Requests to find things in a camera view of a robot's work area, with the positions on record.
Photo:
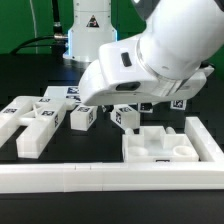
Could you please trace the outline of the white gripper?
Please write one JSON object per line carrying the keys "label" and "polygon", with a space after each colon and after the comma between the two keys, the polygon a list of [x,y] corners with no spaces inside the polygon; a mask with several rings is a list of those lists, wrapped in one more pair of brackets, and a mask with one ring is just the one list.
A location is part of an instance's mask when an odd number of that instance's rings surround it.
{"label": "white gripper", "polygon": [[213,71],[204,62],[189,79],[161,77],[143,61],[137,35],[99,48],[98,59],[79,81],[79,95],[88,106],[187,100],[202,89]]}

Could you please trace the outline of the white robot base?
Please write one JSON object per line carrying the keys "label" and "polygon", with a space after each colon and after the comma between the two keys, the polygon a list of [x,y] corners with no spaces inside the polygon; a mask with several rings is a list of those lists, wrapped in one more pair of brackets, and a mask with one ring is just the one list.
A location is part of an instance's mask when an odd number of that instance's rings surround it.
{"label": "white robot base", "polygon": [[99,47],[117,40],[111,22],[111,0],[73,0],[74,22],[68,30],[68,48],[63,58],[91,63]]}

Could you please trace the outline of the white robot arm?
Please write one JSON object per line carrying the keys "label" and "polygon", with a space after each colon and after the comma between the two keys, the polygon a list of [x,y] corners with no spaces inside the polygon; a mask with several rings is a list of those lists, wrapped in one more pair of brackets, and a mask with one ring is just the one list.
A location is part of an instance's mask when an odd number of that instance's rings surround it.
{"label": "white robot arm", "polygon": [[135,1],[144,32],[104,44],[79,82],[88,106],[194,97],[207,81],[201,63],[224,46],[224,0]]}

